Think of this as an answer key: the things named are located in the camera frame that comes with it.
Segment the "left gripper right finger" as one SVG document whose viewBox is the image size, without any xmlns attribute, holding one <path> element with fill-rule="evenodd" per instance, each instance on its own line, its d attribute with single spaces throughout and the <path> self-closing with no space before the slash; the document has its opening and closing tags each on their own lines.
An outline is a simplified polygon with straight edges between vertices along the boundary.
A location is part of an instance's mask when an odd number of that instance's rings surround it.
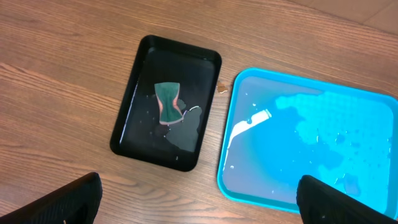
<svg viewBox="0 0 398 224">
<path fill-rule="evenodd" d="M 296 201 L 304 224 L 397 224 L 311 175 L 300 179 Z"/>
</svg>

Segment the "green and pink sponge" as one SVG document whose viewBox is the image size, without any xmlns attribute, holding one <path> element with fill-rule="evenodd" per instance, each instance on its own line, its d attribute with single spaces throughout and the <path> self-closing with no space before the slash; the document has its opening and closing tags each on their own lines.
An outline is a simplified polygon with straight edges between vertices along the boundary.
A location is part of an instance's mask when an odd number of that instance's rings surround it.
<svg viewBox="0 0 398 224">
<path fill-rule="evenodd" d="M 155 95 L 159 105 L 159 123 L 170 125 L 181 122 L 183 114 L 178 107 L 180 84 L 175 82 L 156 83 Z"/>
</svg>

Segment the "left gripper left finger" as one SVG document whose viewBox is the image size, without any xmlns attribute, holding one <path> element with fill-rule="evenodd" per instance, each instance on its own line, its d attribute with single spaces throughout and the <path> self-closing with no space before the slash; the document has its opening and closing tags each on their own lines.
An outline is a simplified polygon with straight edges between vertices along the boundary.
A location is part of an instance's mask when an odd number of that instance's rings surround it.
<svg viewBox="0 0 398 224">
<path fill-rule="evenodd" d="M 1 217 L 1 223 L 93 223 L 103 194 L 98 173 L 73 182 Z"/>
</svg>

